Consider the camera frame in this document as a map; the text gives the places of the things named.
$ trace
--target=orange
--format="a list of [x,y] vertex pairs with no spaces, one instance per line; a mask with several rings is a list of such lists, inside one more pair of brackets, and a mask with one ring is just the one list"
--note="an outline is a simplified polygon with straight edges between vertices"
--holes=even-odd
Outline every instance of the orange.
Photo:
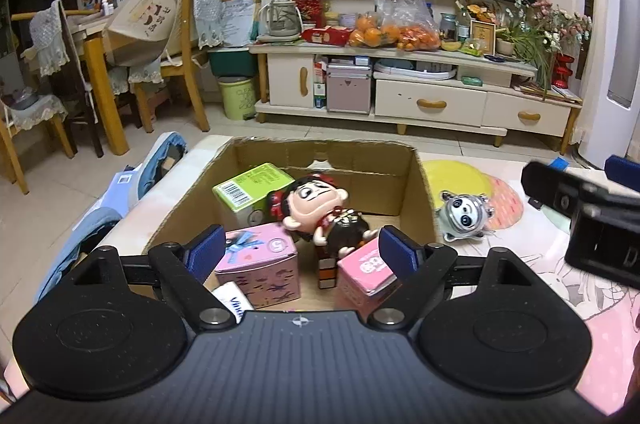
[[386,36],[389,43],[393,43],[398,40],[400,37],[400,27],[393,23],[388,25],[383,25],[382,33]]
[[359,30],[354,30],[349,36],[349,45],[361,47],[364,45],[364,34]]
[[375,27],[375,25],[373,25],[373,22],[370,20],[370,18],[364,16],[364,14],[360,14],[358,16],[358,19],[356,20],[356,29],[365,32],[367,29],[373,27]]
[[370,47],[379,47],[382,43],[382,32],[375,28],[365,30],[364,42]]

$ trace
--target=yellow circle mat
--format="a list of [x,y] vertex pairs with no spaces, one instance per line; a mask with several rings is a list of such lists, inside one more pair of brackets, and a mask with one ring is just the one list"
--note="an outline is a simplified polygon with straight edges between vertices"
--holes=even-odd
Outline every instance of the yellow circle mat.
[[429,181],[431,198],[435,209],[442,207],[441,191],[455,195],[482,195],[489,198],[494,188],[489,177],[469,164],[455,160],[429,160],[422,163]]

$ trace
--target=raccoon plush toy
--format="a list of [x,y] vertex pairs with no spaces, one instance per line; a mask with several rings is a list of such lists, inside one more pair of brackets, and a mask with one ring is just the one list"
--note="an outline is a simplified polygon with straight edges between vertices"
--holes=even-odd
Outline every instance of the raccoon plush toy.
[[487,205],[486,195],[454,195],[442,191],[440,197],[444,205],[435,213],[446,242],[484,238],[484,226],[494,216],[494,208]]

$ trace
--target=drawer handle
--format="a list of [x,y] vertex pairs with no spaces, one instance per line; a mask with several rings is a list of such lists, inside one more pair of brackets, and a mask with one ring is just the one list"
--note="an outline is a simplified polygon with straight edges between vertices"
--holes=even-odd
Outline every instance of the drawer handle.
[[447,107],[447,103],[443,100],[418,99],[416,104],[421,108],[436,108],[438,110],[442,110]]
[[302,97],[306,97],[309,93],[309,89],[306,86],[306,77],[308,76],[309,71],[306,67],[300,68],[300,95]]
[[528,114],[527,112],[518,112],[518,117],[521,120],[534,120],[536,122],[540,120],[540,114]]

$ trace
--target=red vase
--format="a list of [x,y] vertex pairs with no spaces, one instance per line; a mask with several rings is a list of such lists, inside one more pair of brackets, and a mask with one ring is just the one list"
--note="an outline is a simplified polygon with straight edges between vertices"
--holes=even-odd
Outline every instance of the red vase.
[[311,21],[315,22],[316,27],[324,27],[324,14],[321,12],[319,14],[314,14],[311,17]]
[[553,86],[558,88],[568,88],[569,78],[574,74],[574,71],[567,68],[567,65],[573,63],[575,58],[567,56],[566,54],[556,55],[556,64],[554,65],[554,74],[551,81]]

